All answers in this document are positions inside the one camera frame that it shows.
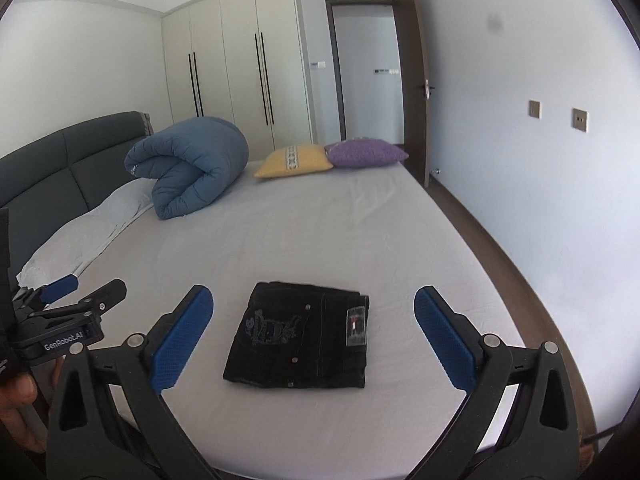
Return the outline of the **person left hand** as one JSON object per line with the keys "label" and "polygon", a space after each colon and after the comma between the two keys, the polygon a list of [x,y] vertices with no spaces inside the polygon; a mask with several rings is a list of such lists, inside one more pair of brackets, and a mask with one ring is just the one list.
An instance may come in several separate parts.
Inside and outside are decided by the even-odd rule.
{"label": "person left hand", "polygon": [[47,451],[46,439],[39,439],[29,428],[21,408],[32,405],[38,388],[31,374],[22,373],[1,386],[0,416],[4,428],[21,448],[35,453]]}

